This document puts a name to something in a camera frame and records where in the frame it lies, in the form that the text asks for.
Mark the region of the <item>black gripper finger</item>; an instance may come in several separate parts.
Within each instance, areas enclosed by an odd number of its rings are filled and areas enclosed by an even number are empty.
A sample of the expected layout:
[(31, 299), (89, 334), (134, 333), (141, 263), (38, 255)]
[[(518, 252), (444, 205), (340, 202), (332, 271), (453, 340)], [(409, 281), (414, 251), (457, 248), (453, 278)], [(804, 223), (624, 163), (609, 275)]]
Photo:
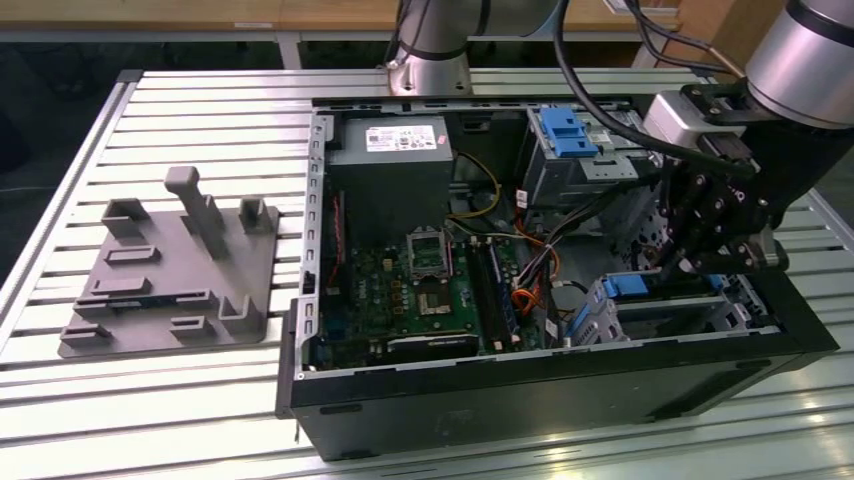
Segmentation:
[(660, 215), (666, 220), (668, 241), (657, 260), (662, 274), (672, 274), (694, 247), (693, 220), (696, 173), (686, 162), (668, 157), (662, 166)]
[(748, 195), (740, 182), (710, 173), (677, 173), (678, 269), (692, 274), (748, 273), (744, 222), (738, 210)]

